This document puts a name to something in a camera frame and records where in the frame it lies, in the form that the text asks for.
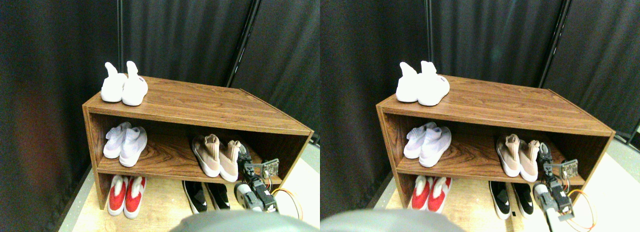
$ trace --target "wire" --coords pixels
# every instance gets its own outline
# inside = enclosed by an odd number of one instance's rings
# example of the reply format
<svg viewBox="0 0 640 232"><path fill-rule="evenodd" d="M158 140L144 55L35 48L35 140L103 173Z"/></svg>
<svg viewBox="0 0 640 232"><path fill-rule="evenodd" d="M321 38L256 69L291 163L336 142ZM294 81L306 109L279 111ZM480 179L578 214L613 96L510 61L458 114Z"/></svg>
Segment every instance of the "wire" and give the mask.
<svg viewBox="0 0 640 232"><path fill-rule="evenodd" d="M300 202L298 201L298 198L296 197L296 195L295 195L292 191L289 191L289 190L287 190L287 189L285 189L285 188L276 188L276 189L273 191L273 193L272 193L272 194L275 196L275 193L276 193L277 191L284 191L285 193L287 193L287 194L291 197L291 199L293 200L293 204L295 205L295 208L296 208L296 209L295 209L295 211L297 212L297 218L298 218L298 219L300 219L300 220L302 220L302 217L303 217L303 214L302 214L302 204L300 204Z"/></svg>
<svg viewBox="0 0 640 232"><path fill-rule="evenodd" d="M576 227L574 227L574 226L573 226L573 224L569 223L569 221L571 221L571 222L575 223L577 226L582 227L583 229L589 229L589 230L587 230L587 232L589 232L589 231L591 231L591 230L596 226L596 223L598 222L598 213L597 213L597 211L596 211L595 207L594 207L594 206L592 206L592 203L591 203L591 202L589 202L589 195L587 195L587 194L586 194L584 191L582 191L582 190L578 190L578 189L576 189L576 190L572 190L572 191L570 191L570 192L569 192L569 194L568 194L568 196L571 196L571 194L572 194L572 193L574 193L574 192L582 193L582 194L584 195L585 200L587 200L587 204L589 204L589 209L591 210L592 226L591 226L591 227L585 227L585 226L579 225L578 223L576 223L576 221L574 221L574 219L573 219L573 218L571 218L571 219L567 220L566 222L567 222L567 223L568 223L568 224L569 224L573 229L575 229L575 230L578 230L578 229L577 229Z"/></svg>

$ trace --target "pink sneaker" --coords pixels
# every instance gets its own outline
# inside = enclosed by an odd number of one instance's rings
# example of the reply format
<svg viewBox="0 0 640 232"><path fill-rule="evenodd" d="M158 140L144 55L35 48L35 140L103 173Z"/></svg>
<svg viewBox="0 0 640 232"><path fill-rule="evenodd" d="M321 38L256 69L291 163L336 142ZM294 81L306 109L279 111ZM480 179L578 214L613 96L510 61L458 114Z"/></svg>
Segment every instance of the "pink sneaker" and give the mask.
<svg viewBox="0 0 640 232"><path fill-rule="evenodd" d="M447 199L447 194L450 189L450 177L439 177L436 180L433 189L431 189L431 194L429 195L429 211L442 213L442 208L444 208L444 202Z"/></svg>

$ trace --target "shelf board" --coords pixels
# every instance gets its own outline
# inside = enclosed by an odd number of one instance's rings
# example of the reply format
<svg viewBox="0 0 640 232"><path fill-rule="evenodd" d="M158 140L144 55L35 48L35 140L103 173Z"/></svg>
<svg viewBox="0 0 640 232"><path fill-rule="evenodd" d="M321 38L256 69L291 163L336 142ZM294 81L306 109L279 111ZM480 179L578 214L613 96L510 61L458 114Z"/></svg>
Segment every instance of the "shelf board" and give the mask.
<svg viewBox="0 0 640 232"><path fill-rule="evenodd" d="M254 163L262 163L262 158L247 146ZM140 154L137 163L132 167L122 166L118 158L102 158L97 168L98 173L121 174L134 176L162 177L187 181L235 183L224 180L219 175L208 177L200 167L190 141L186 136L166 134L148 134L146 148ZM282 179L272 176L273 184L281 184Z"/></svg>
<svg viewBox="0 0 640 232"><path fill-rule="evenodd" d="M556 163L565 159L549 139L541 138L540 140L549 147ZM395 169L403 174L531 183L522 179L521 176L509 177L505 174L496 152L496 141L493 136L454 133L451 145L435 166L427 168L420 165L418 159L402 157ZM572 185L585 183L580 176L572 177L569 181Z"/></svg>
<svg viewBox="0 0 640 232"><path fill-rule="evenodd" d="M100 93L83 106L90 113L261 133L309 136L312 130L244 90L167 79L146 79L142 104L105 102Z"/></svg>
<svg viewBox="0 0 640 232"><path fill-rule="evenodd" d="M444 77L451 89L437 106L400 102L395 94L378 106L384 113L471 124L607 137L615 133L551 90Z"/></svg>

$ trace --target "floor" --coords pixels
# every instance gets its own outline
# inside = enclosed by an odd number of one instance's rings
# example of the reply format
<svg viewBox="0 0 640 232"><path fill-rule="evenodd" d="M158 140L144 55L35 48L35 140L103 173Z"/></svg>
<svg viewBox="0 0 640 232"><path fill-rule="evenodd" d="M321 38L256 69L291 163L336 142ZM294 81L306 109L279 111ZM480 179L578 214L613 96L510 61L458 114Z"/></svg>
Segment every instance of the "floor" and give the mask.
<svg viewBox="0 0 640 232"><path fill-rule="evenodd" d="M300 201L304 211L302 220L316 227L320 225L319 154L320 148L307 145L301 159L294 165L291 175L282 184L283 188L293 191ZM242 209L233 196L232 184L227 186L227 192L231 209ZM290 198L284 193L276 195L281 207L291 204L288 199ZM150 178L144 193L143 206L138 217L133 220L126 218L124 214L110 216L106 210L101 210L91 171L59 231L164 231L170 230L183 218L192 214L182 182L179 180ZM283 214L297 216L295 210L282 210Z"/></svg>
<svg viewBox="0 0 640 232"><path fill-rule="evenodd" d="M627 226L637 219L635 208L640 206L640 200L635 197L637 191L640 191L640 182L635 175L627 171L626 167L614 159L614 156L621 156L628 152L620 151L624 148L618 146L619 144L617 141L612 142L589 184L584 189L585 193L589 195L589 201L599 212L597 225L592 231L628 230ZM640 160L636 159L634 162L635 166L638 166ZM627 167L633 165L633 163L626 163ZM515 212L515 216L511 216L507 220L500 220L496 216L487 182L473 179L455 179L452 182L450 197L446 200L443 214L467 231L549 230L546 219L537 204L533 216L523 218L511 187L507 186L507 189L509 190L512 211ZM395 189L388 198L386 206L383 206L381 202L378 205L386 207L386 209L403 208L398 191ZM574 213L576 215L574 221L580 225L591 224L590 209L585 198L578 198L574 205ZM562 222L560 225L562 230L574 231L566 222Z"/></svg>

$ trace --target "wooden shelf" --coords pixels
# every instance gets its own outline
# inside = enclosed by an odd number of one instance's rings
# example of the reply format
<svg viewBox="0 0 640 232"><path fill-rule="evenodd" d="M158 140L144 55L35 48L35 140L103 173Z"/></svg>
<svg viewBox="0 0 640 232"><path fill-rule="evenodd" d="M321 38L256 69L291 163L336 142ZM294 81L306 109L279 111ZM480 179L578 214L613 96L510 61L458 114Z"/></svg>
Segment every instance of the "wooden shelf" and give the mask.
<svg viewBox="0 0 640 232"><path fill-rule="evenodd" d="M569 181L582 188L615 135L613 129L551 90L444 77L450 91L436 106L400 102L396 95L375 106L404 206L409 204L416 175L526 182L519 176L508 177L496 152L496 138L512 133L525 141L546 143L556 163L577 159L579 176ZM409 131L427 122L454 133L449 150L432 168L403 155Z"/></svg>
<svg viewBox="0 0 640 232"><path fill-rule="evenodd" d="M139 106L105 102L98 93L89 113L245 131L309 135L311 130L244 90L143 77L149 91Z"/></svg>
<svg viewBox="0 0 640 232"><path fill-rule="evenodd" d="M565 156L553 143L544 138L540 140L549 147L554 161L565 159ZM395 169L398 173L403 174L532 183L527 182L521 176L509 177L505 174L498 152L496 152L496 139L492 136L454 133L451 145L435 166L427 168L420 165L418 159L403 157ZM585 180L580 176L572 177L569 181L574 185L585 183Z"/></svg>
<svg viewBox="0 0 640 232"><path fill-rule="evenodd" d="M118 158L102 158L98 164L98 172L200 182L236 183L228 182L219 175L217 177L205 175L194 152L192 152L190 141L186 136L164 134L149 134L148 136L146 148L144 148L134 166L122 166ZM263 159L253 152L253 149L249 147L247 149L249 149L254 163L262 163ZM271 180L273 184L282 182L282 179L277 175L271 177Z"/></svg>
<svg viewBox="0 0 640 232"><path fill-rule="evenodd" d="M380 102L384 113L558 133L611 136L614 131L551 90L444 76L449 93L436 106Z"/></svg>
<svg viewBox="0 0 640 232"><path fill-rule="evenodd" d="M105 102L100 92L82 105L101 209L114 174L229 183L202 172L190 146L194 136L215 134L224 143L240 140L254 163L279 159L278 174L271 180L277 188L291 174L313 135L313 130L241 89L144 79L149 90L139 106ZM146 148L130 168L103 155L106 133L125 121L144 127L149 136Z"/></svg>

